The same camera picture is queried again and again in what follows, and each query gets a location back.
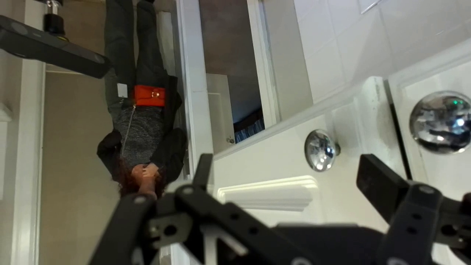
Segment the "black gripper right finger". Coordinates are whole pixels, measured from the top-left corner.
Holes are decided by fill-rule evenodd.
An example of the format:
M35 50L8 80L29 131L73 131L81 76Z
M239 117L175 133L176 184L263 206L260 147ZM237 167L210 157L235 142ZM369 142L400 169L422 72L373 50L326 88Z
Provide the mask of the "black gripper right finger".
M432 185L406 181L375 154L359 157L356 186L388 223L376 265L438 265L435 242L471 263L469 194L454 200Z

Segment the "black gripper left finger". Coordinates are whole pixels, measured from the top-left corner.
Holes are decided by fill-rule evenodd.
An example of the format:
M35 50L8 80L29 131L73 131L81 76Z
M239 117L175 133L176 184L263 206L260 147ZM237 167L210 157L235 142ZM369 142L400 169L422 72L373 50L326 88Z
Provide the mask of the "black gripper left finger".
M191 184L154 200L123 195L88 265L150 265L150 253L179 244L204 265L315 265L315 256L234 203L207 192L213 156L203 153Z

